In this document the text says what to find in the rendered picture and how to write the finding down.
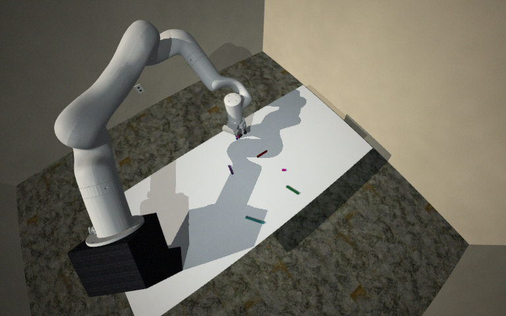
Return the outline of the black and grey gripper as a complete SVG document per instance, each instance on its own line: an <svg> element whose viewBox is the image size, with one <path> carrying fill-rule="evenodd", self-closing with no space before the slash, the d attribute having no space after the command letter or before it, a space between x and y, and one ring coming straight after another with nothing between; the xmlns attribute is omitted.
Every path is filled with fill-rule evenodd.
<svg viewBox="0 0 506 316"><path fill-rule="evenodd" d="M237 127L237 130L239 130L239 138L242 137L242 134L247 133L245 120L242 120L242 122Z"/></svg>

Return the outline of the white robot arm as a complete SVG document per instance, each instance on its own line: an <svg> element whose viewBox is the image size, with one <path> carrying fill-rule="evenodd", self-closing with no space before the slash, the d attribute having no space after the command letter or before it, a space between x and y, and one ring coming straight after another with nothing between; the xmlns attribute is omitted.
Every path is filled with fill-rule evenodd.
<svg viewBox="0 0 506 316"><path fill-rule="evenodd" d="M243 112L252 102L246 87L237 79L220 75L188 32L171 29L159 34L148 21L133 22L101 76L55 121L57 138L73 148L74 174L93 224L88 227L87 246L103 246L120 240L144 223L143 216L132 216L130 212L106 126L144 67L175 55L183 57L210 91L231 88L236 92L224 98L229 122L222 130L235 136L239 134L237 127L244 120Z"/></svg>

